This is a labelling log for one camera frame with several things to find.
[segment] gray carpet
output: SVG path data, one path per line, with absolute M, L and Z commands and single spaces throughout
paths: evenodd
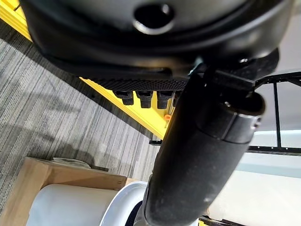
M 150 137 L 0 20 L 0 212 L 25 156 L 74 158 L 148 180 L 158 152 Z

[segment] black metal rail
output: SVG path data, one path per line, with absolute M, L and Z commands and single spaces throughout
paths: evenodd
M 281 146 L 281 128 L 278 104 L 278 91 L 277 83 L 290 82 L 294 85 L 301 87 L 301 72 L 286 73 L 267 76 L 256 82 L 255 88 L 257 89 L 264 84 L 273 84 L 274 87 L 274 101 L 275 101 L 275 116 L 276 116 L 276 134 L 277 134 L 277 147 L 271 146 L 249 146 L 249 153 L 267 153 L 267 154 L 282 154 L 282 155 L 301 155 L 301 148 L 282 147 Z M 150 140 L 150 145 L 161 146 L 162 140 Z

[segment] white round container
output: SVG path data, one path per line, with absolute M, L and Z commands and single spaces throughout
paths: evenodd
M 114 190 L 48 185 L 36 196 L 26 226 L 125 226 L 143 200 L 146 182 Z
M 117 192 L 48 185 L 34 199 L 26 226 L 99 226 Z

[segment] cardboard box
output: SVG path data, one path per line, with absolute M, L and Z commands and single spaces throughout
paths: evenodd
M 120 190 L 135 181 L 95 169 L 26 157 L 0 217 L 1 226 L 25 226 L 33 200 L 50 184 Z

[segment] circular hole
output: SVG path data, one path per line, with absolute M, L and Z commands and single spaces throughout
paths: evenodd
M 134 27 L 145 34 L 162 34 L 173 24 L 174 11 L 167 4 L 141 6 L 135 10 Z

